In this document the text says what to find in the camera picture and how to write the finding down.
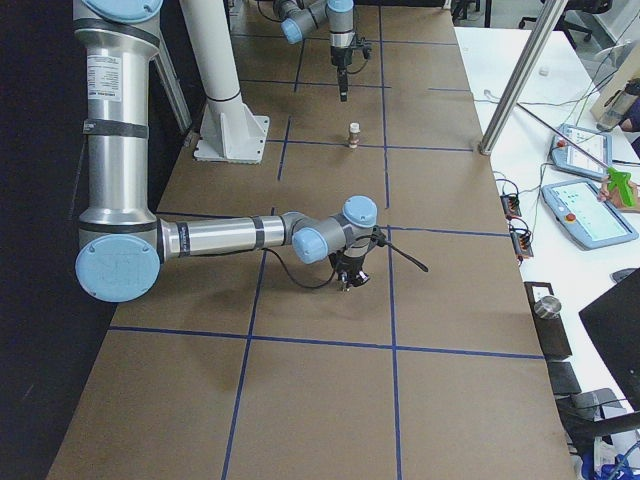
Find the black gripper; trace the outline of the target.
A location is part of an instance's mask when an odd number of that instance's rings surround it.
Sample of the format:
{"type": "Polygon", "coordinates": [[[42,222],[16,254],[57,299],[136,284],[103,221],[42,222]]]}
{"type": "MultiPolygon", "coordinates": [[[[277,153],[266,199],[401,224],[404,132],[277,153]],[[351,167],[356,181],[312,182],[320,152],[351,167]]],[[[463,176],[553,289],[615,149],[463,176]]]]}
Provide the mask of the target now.
{"type": "Polygon", "coordinates": [[[370,276],[363,270],[365,258],[365,255],[351,257],[343,251],[329,255],[331,266],[337,275],[342,292],[363,286],[369,281],[370,276]]]}
{"type": "Polygon", "coordinates": [[[353,48],[351,46],[330,46],[331,64],[336,67],[339,99],[341,102],[348,100],[349,83],[346,68],[352,64],[352,51],[353,48]]]}

